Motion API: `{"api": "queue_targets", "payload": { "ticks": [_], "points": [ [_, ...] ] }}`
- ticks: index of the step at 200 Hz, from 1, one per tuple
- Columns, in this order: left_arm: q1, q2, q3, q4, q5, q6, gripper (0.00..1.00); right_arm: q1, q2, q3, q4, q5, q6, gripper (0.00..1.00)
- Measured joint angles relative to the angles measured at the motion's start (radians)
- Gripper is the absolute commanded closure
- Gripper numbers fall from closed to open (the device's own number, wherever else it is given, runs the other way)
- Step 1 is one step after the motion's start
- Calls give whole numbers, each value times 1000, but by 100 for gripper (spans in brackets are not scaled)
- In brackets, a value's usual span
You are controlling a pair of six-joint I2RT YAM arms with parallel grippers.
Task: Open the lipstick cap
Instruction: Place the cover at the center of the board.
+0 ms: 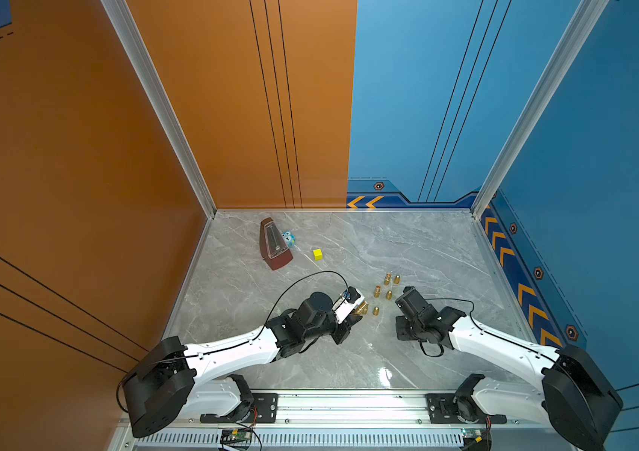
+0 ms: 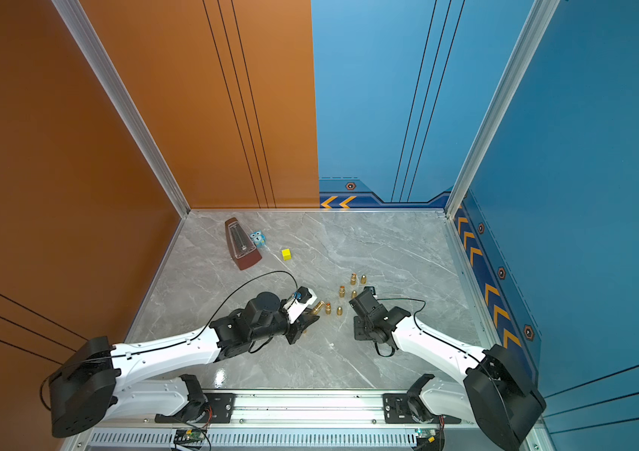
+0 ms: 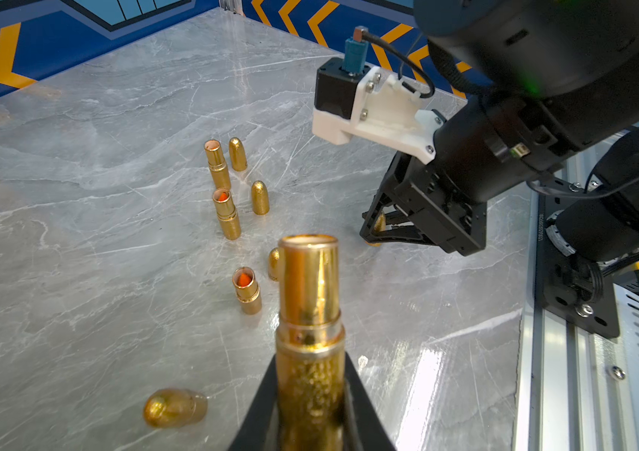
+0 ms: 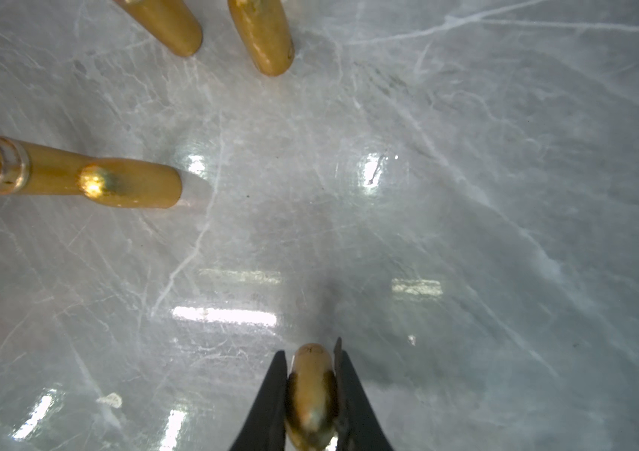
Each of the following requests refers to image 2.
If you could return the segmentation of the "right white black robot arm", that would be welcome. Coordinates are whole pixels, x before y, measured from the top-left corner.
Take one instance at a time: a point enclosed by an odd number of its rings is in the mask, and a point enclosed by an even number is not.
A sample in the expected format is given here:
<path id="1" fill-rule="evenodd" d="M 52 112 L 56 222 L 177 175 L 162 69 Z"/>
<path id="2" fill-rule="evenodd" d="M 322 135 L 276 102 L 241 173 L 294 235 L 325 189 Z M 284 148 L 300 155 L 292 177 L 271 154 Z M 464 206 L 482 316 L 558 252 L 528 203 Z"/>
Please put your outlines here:
<path id="1" fill-rule="evenodd" d="M 447 416 L 472 421 L 503 450 L 518 450 L 546 409 L 537 384 L 513 353 L 460 342 L 432 330 L 400 307 L 388 310 L 374 297 L 351 300 L 355 339 L 387 344 L 391 351 L 415 355 L 463 387 L 456 401 L 430 386 L 432 374 L 419 377 L 387 411 L 418 423 L 438 423 Z"/>

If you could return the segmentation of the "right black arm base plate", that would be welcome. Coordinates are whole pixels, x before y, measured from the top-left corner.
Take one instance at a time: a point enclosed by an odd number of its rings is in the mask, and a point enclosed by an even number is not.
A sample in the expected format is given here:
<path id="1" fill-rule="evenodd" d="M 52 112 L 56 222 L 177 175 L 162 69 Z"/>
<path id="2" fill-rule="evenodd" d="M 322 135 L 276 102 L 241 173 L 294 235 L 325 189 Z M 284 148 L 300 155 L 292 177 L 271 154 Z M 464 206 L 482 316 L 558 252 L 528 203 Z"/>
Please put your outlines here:
<path id="1" fill-rule="evenodd" d="M 383 414 L 386 424 L 436 424 L 441 423 L 439 415 L 434 415 L 419 396 L 407 393 L 382 394 Z"/>

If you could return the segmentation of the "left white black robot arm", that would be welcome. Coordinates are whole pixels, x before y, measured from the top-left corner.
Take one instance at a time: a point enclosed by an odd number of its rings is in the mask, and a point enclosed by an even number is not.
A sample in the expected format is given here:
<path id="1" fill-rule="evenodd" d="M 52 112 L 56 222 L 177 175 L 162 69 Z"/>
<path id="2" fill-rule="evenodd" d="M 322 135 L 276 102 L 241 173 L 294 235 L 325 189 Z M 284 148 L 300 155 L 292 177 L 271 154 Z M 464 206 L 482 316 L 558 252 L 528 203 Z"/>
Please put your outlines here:
<path id="1" fill-rule="evenodd" d="M 259 293 L 243 308 L 191 333 L 144 343 L 112 345 L 107 337 L 88 340 L 48 378 L 52 434 L 68 438 L 101 421 L 153 413 L 165 422 L 200 417 L 207 398 L 190 366 L 210 365 L 283 336 L 294 344 L 318 319 L 318 297 L 300 287 L 286 300 Z M 180 377 L 160 381 L 178 371 Z"/>

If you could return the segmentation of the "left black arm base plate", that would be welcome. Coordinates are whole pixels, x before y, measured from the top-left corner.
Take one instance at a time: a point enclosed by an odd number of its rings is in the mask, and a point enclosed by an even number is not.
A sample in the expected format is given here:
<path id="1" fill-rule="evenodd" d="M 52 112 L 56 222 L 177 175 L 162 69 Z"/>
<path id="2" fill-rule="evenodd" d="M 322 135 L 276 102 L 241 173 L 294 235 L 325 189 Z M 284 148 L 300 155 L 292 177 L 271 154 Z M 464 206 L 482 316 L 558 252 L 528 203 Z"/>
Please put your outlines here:
<path id="1" fill-rule="evenodd" d="M 234 411 L 236 395 L 231 392 L 210 393 L 206 400 L 190 400 L 174 415 L 155 415 L 157 424 L 197 423 L 229 424 Z"/>

